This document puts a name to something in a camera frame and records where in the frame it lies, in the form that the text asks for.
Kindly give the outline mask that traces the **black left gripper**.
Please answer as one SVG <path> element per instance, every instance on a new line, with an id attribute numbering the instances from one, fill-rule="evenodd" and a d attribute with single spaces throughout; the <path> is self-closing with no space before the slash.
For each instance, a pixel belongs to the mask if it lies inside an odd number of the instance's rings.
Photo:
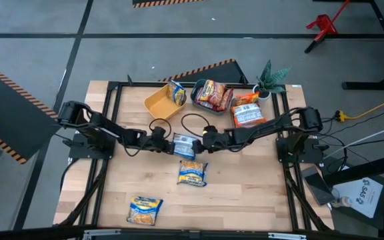
<path id="1" fill-rule="evenodd" d="M 164 138 L 166 130 L 162 127 L 155 127 L 152 129 L 151 136 L 147 141 L 147 150 L 156 151 L 157 153 L 170 153 L 171 155 L 176 155 L 176 149 L 172 146 L 176 146 L 176 141 L 168 141 Z"/>

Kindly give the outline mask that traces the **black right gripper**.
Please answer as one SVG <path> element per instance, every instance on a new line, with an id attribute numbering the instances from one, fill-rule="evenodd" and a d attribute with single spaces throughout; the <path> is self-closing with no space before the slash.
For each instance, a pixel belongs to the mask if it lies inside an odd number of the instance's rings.
<path id="1" fill-rule="evenodd" d="M 203 141 L 194 140 L 192 142 L 192 150 L 194 154 L 203 152 L 203 147 L 208 153 L 214 153 L 227 149 L 227 135 L 219 133 L 215 126 L 208 125 L 203 129 Z"/>

